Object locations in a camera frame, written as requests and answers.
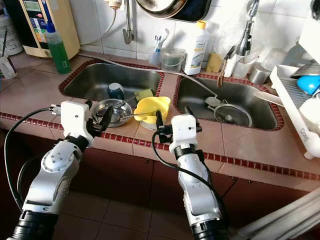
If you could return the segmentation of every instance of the yellow bowl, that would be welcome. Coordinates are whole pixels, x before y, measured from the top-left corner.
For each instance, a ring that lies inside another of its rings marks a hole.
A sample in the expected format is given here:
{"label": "yellow bowl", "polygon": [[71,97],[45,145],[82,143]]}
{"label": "yellow bowl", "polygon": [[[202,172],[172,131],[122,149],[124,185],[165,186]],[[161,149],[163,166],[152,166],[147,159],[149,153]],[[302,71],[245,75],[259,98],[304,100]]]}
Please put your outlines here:
{"label": "yellow bowl", "polygon": [[[167,96],[150,96],[141,99],[134,110],[134,114],[142,114],[142,113],[150,113],[157,110],[160,110],[162,115],[163,123],[166,122],[169,106],[170,106],[170,98]],[[141,116],[134,116],[134,119],[137,121],[143,121],[147,124],[156,124],[157,117],[156,116],[148,116],[148,115],[141,115]]]}

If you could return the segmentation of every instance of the white detergent bottle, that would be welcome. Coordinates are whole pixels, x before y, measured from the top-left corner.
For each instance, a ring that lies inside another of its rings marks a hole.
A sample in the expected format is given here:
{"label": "white detergent bottle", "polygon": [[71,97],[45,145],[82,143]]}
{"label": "white detergent bottle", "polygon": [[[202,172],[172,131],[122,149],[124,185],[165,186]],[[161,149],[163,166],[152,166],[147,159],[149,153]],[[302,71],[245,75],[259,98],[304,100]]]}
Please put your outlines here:
{"label": "white detergent bottle", "polygon": [[182,68],[187,75],[198,74],[201,71],[201,64],[204,59],[206,47],[210,38],[206,30],[205,21],[197,21],[196,28],[186,48],[186,60]]}

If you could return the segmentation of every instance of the brown floor tile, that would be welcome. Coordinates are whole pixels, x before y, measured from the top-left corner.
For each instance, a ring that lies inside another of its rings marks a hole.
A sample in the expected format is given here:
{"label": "brown floor tile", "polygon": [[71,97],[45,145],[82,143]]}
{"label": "brown floor tile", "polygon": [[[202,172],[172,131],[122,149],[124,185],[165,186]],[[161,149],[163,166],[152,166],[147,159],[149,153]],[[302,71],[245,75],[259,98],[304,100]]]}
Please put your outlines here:
{"label": "brown floor tile", "polygon": [[147,240],[147,233],[102,223],[96,240]]}
{"label": "brown floor tile", "polygon": [[52,240],[95,240],[101,223],[61,214]]}
{"label": "brown floor tile", "polygon": [[152,212],[149,233],[176,240],[194,239],[187,216],[162,211]]}
{"label": "brown floor tile", "polygon": [[69,192],[62,213],[101,222],[110,200],[79,192]]}
{"label": "brown floor tile", "polygon": [[172,238],[167,238],[167,237],[163,237],[163,236],[156,236],[156,235],[149,234],[148,235],[148,240],[172,240]]}
{"label": "brown floor tile", "polygon": [[103,218],[106,224],[148,232],[151,210],[132,204],[111,200]]}

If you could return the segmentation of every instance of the plastic bag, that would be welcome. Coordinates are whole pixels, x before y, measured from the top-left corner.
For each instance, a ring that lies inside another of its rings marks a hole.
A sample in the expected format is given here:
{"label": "plastic bag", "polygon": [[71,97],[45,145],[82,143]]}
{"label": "plastic bag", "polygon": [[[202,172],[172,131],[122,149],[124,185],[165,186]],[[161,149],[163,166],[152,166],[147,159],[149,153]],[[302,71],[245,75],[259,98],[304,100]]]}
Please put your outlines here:
{"label": "plastic bag", "polygon": [[[233,45],[238,45],[244,33],[249,15],[247,4],[249,0],[232,0],[222,7],[223,11],[218,30],[216,32],[213,49],[223,59]],[[268,45],[268,36],[265,31],[259,12],[253,18],[251,54],[259,55],[265,46]]]}

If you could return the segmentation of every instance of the sink drain strainer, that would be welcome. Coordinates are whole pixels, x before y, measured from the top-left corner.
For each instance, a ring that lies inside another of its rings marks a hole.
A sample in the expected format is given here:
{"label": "sink drain strainer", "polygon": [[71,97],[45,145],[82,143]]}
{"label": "sink drain strainer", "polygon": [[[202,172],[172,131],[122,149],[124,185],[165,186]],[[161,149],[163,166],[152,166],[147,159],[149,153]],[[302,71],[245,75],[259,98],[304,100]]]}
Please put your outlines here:
{"label": "sink drain strainer", "polygon": [[214,117],[218,122],[236,124],[245,127],[252,126],[250,114],[242,107],[233,104],[222,104],[214,109]]}

